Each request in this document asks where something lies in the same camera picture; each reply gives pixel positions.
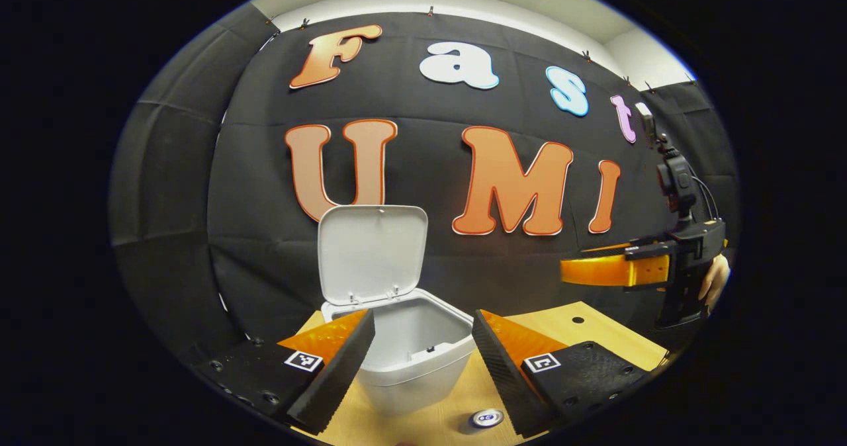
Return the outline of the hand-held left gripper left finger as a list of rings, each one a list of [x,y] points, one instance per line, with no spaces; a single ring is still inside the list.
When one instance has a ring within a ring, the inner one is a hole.
[[[193,364],[210,386],[270,421],[326,430],[375,337],[369,308],[277,343],[256,338]]]

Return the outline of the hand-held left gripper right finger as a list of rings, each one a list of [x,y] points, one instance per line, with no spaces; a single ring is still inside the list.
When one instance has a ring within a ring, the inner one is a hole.
[[[476,310],[479,355],[516,434],[574,427],[638,389],[648,371],[598,341],[566,345],[486,310]]]

